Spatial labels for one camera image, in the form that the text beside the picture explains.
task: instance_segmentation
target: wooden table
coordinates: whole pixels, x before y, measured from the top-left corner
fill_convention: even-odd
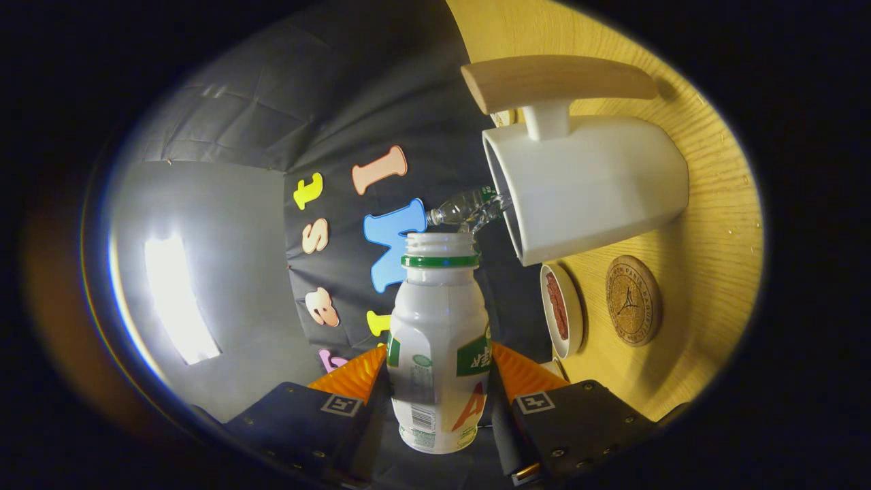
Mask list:
[[[763,259],[753,174],[732,132],[705,97],[662,60],[619,32],[544,0],[447,0],[474,63],[572,54],[635,65],[659,87],[654,100],[586,99],[572,114],[631,115],[662,127],[684,155],[690,202],[671,225],[557,261],[587,312],[587,338],[564,360],[571,381],[596,379],[657,420],[696,397],[729,361],[753,308]],[[634,255],[655,275],[664,318],[657,336],[630,347],[605,306],[605,273]]]

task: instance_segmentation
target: gray wall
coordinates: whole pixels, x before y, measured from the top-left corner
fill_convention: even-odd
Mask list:
[[[136,162],[111,206],[118,275],[136,331],[166,382],[218,421],[283,381],[321,375],[294,307],[280,172],[212,162]],[[199,309],[222,353],[187,365],[157,317],[145,242],[178,233]]]

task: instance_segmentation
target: cork coaster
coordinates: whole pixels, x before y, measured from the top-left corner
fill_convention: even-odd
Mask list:
[[[653,339],[662,323],[662,296],[643,262],[631,255],[614,259],[605,278],[605,295],[618,337],[633,347]]]

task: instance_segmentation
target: plastic bottle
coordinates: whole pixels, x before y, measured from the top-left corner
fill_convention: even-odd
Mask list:
[[[399,433],[423,453],[445,454],[477,435],[490,373],[490,321],[472,272],[472,235],[409,233],[408,277],[390,317],[387,367]]]
[[[483,186],[455,194],[441,206],[427,212],[427,226],[459,225],[476,209],[496,195],[493,186]]]

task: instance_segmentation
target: orange foam letter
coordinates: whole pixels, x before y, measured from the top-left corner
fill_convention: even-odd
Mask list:
[[[408,171],[408,162],[405,161],[405,153],[396,145],[390,147],[390,151],[380,159],[360,167],[354,165],[351,168],[351,181],[359,195],[366,192],[366,187],[371,186],[378,180],[390,175],[403,176]]]
[[[314,223],[302,229],[302,251],[311,254],[320,252],[329,243],[329,226],[327,220],[318,218]]]
[[[333,298],[326,289],[318,288],[306,295],[306,309],[319,325],[326,323],[334,327],[339,324],[339,313],[333,308]]]

